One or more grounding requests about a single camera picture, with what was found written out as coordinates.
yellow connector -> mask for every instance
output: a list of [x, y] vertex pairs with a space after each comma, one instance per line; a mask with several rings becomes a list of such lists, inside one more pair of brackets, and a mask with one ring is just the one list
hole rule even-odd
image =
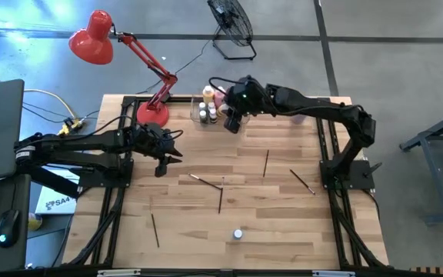
[[58, 135], [69, 135], [73, 132], [78, 131], [84, 125], [84, 120], [78, 120], [77, 118], [67, 118], [65, 120], [65, 124], [62, 125], [61, 131], [58, 132]]

fan stand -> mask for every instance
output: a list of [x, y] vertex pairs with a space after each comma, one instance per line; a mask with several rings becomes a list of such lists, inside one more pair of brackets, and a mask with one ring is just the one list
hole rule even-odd
[[220, 36], [220, 32], [222, 31], [222, 28], [220, 26], [218, 26], [217, 31], [215, 33], [215, 37], [213, 38], [213, 47], [216, 48], [216, 50], [218, 50], [220, 52], [220, 54], [223, 56], [223, 58], [225, 58], [226, 60], [251, 60], [255, 58], [255, 56], [258, 54], [255, 52], [254, 46], [252, 46], [252, 43], [249, 42], [249, 46], [251, 46], [252, 52], [254, 53], [254, 55], [252, 57], [236, 57], [236, 58], [230, 58], [227, 57], [227, 55], [225, 55], [225, 53], [218, 47], [218, 45], [216, 45], [215, 40]]

red desk lamp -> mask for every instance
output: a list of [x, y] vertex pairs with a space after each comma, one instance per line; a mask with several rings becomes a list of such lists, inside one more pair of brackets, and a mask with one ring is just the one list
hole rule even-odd
[[177, 82], [177, 76], [168, 72], [153, 57], [133, 34], [117, 33], [111, 16], [104, 11], [93, 11], [85, 29], [77, 31], [69, 39], [69, 48], [79, 58], [96, 65], [105, 65], [112, 61], [112, 43], [108, 34], [114, 27], [114, 36], [126, 44], [164, 83], [159, 92], [140, 105], [136, 118], [140, 123], [154, 122], [161, 127], [168, 121], [167, 105], [170, 88]]

lamp base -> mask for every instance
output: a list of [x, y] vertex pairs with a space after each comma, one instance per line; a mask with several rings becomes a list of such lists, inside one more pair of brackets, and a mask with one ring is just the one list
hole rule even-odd
[[168, 121], [168, 108], [164, 103], [158, 103], [158, 109], [150, 110], [148, 109], [148, 103], [144, 102], [138, 108], [138, 112], [136, 112], [136, 119], [138, 123], [156, 123], [163, 127], [167, 124]]

lamp arm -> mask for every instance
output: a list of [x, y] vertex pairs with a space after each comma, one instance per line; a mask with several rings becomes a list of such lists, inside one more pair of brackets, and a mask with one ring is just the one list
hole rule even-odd
[[170, 88], [177, 82], [177, 76], [165, 69], [160, 62], [139, 42], [135, 36], [130, 34], [118, 34], [119, 41], [126, 44], [164, 83], [162, 88], [148, 101], [148, 109], [156, 110], [158, 104], [170, 92]]

